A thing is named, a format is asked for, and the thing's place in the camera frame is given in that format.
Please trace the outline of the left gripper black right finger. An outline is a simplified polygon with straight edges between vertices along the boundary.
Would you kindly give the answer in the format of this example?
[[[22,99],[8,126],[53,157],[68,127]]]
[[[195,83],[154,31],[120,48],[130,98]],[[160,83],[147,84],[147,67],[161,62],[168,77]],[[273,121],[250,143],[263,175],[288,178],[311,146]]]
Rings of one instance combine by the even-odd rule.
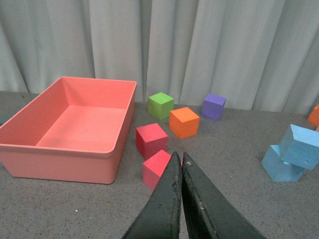
[[[190,239],[264,239],[185,152],[182,202]]]

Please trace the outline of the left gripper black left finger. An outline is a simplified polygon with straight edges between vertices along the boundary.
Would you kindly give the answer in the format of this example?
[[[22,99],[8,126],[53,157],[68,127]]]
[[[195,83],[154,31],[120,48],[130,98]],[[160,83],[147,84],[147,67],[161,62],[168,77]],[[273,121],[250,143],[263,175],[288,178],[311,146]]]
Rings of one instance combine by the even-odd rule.
[[[124,239],[177,239],[180,232],[182,167],[171,158],[147,204],[123,235]]]

